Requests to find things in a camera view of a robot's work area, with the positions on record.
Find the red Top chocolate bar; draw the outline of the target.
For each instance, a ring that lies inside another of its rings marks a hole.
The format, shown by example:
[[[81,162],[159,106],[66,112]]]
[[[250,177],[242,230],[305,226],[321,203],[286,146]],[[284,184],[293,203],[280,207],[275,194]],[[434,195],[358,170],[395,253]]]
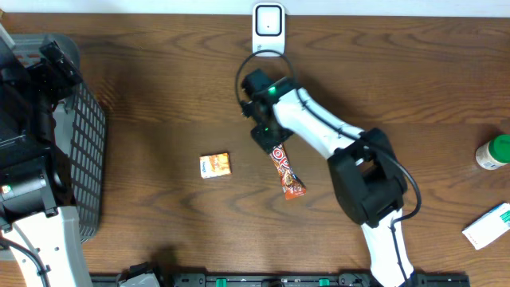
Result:
[[[288,161],[284,145],[281,143],[270,152],[270,158],[280,176],[280,184],[286,200],[295,199],[306,194],[306,186],[296,176]]]

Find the small orange snack box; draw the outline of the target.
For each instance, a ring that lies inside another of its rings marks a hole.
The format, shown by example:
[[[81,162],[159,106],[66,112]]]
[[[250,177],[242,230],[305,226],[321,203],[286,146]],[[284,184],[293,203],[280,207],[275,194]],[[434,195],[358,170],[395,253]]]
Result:
[[[215,178],[231,174],[228,153],[204,155],[199,158],[200,173],[203,179]]]

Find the green lid jar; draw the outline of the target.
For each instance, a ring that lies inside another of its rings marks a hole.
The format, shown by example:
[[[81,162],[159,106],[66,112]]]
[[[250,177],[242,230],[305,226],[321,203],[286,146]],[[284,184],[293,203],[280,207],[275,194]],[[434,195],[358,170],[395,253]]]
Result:
[[[499,135],[480,146],[475,159],[480,167],[490,171],[509,164],[509,135]]]

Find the white green carton box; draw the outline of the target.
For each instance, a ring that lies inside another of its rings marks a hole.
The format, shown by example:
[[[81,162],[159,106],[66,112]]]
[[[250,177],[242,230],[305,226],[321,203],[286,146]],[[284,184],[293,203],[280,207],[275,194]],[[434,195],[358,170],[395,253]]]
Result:
[[[466,227],[462,233],[480,250],[509,231],[509,203],[501,203]]]

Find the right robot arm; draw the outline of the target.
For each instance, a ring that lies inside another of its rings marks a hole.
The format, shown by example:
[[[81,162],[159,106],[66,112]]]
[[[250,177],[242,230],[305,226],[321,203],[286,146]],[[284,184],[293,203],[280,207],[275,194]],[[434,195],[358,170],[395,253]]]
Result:
[[[365,132],[317,104],[292,77],[274,81],[260,69],[236,77],[239,104],[255,120],[254,141],[268,154],[297,135],[328,163],[336,200],[361,226],[371,256],[371,273],[382,286],[409,286],[414,267],[402,235],[403,195],[411,181],[386,134]]]

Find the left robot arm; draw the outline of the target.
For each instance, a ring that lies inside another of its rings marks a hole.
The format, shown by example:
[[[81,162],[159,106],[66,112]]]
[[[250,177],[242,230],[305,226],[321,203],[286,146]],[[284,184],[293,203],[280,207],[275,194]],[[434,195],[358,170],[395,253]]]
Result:
[[[71,162],[57,146],[53,117],[83,78],[45,39],[24,66],[1,32],[1,247],[28,286],[90,286],[72,189]]]

